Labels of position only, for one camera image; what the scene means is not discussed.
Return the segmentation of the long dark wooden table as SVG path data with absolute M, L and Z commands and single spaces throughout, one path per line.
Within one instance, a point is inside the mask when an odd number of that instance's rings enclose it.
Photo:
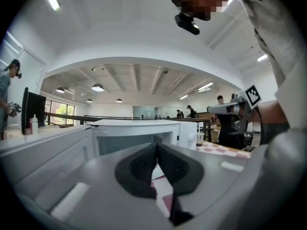
M 196 134 L 197 134 L 197 123 L 202 122 L 203 123 L 203 131 L 204 131 L 204 137 L 203 141 L 212 141 L 212 135 L 211 132 L 214 130 L 211 119 L 210 118 L 167 118 L 169 121 L 179 121 L 179 122 L 190 122 L 196 124 Z

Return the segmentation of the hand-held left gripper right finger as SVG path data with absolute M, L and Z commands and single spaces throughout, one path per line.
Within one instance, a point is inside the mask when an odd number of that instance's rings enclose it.
M 249 158 L 158 144 L 157 159 L 173 187 L 166 227 L 157 230 L 257 230 L 265 214 L 256 197 L 265 146 Z

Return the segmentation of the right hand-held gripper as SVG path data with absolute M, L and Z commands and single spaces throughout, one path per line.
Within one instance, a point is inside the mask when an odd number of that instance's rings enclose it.
M 252 111 L 261 102 L 260 94 L 254 84 L 232 94 L 231 104 L 218 104 L 207 107 L 211 114 L 233 114 L 238 116 L 235 127 L 238 134 L 245 134 Z

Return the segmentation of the person's right forearm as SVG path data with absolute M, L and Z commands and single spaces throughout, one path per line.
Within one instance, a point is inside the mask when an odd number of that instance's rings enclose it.
M 258 111 L 255 109 L 252 111 L 249 122 L 266 123 L 266 124 L 279 124 L 287 123 L 287 118 L 279 105 L 274 101 L 263 102 L 258 105 Z

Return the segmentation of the metal railing with wooden handrail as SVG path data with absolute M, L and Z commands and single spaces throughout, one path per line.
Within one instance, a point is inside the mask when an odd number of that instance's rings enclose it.
M 133 117 L 110 117 L 110 116 L 91 116 L 91 115 L 79 116 L 79 115 L 54 114 L 48 112 L 45 112 L 44 115 L 47 117 L 48 124 L 51 124 L 51 117 L 79 121 L 80 125 L 84 125 L 85 122 L 96 122 L 99 120 L 141 120 L 141 118 L 133 118 Z

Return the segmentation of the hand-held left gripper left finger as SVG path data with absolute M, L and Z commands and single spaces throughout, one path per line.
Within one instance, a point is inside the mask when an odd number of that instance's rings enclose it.
M 35 199 L 52 230 L 170 230 L 151 186 L 156 144 L 127 148 L 49 182 Z

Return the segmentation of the red white checkered tablecloth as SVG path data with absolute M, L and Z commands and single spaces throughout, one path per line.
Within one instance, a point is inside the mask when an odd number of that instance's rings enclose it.
M 229 156 L 229 157 L 241 157 L 250 158 L 250 152 L 224 147 L 221 145 L 213 144 L 210 142 L 203 142 L 200 147 L 196 147 L 196 151 L 209 154 Z M 156 205 L 162 211 L 165 217 L 170 216 L 171 204 L 173 198 L 173 188 L 166 177 L 160 176 L 155 178 L 151 182 L 151 187 L 156 191 Z

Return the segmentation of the white microwave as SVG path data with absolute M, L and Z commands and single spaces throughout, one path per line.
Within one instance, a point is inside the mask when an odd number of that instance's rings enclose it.
M 12 185 L 30 174 L 49 179 L 68 174 L 100 155 L 100 138 L 157 135 L 163 142 L 195 150 L 197 125 L 170 120 L 99 120 L 69 128 L 40 128 L 38 134 L 0 141 L 0 169 Z

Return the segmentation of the white bottle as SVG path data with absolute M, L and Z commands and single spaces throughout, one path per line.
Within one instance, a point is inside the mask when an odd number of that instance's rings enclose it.
M 38 125 L 38 119 L 36 117 L 36 114 L 34 114 L 32 121 L 31 121 L 31 131 L 33 135 L 36 135 L 39 133 L 39 125 Z

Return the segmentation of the black monitor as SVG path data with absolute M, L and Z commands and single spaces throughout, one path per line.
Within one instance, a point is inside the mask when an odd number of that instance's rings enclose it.
M 30 119 L 34 116 L 38 120 L 38 127 L 44 126 L 45 104 L 45 96 L 29 92 L 28 87 L 25 88 L 21 111 L 21 131 L 23 135 L 26 134 L 26 129 L 30 128 Z

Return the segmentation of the person's grey sweatshirt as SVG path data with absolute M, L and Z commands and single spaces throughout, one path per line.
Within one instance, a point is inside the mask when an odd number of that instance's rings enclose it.
M 264 141 L 290 128 L 307 129 L 307 40 L 281 0 L 239 0 L 267 55 L 278 86 L 275 93 L 286 122 L 264 124 Z

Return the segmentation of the clear plastic cup with straw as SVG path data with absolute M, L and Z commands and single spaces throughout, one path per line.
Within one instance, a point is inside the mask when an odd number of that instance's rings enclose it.
M 203 123 L 198 122 L 197 123 L 197 141 L 196 146 L 201 147 L 203 144 L 203 137 L 204 137 L 204 131 L 203 131 Z

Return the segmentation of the window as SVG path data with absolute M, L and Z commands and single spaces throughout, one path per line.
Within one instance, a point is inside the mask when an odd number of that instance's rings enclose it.
M 75 106 L 46 99 L 45 112 L 59 114 L 59 115 L 74 115 Z M 67 126 L 74 125 L 74 121 L 72 119 L 66 119 L 61 117 L 51 116 L 50 121 L 51 123 L 59 125 L 67 125 Z

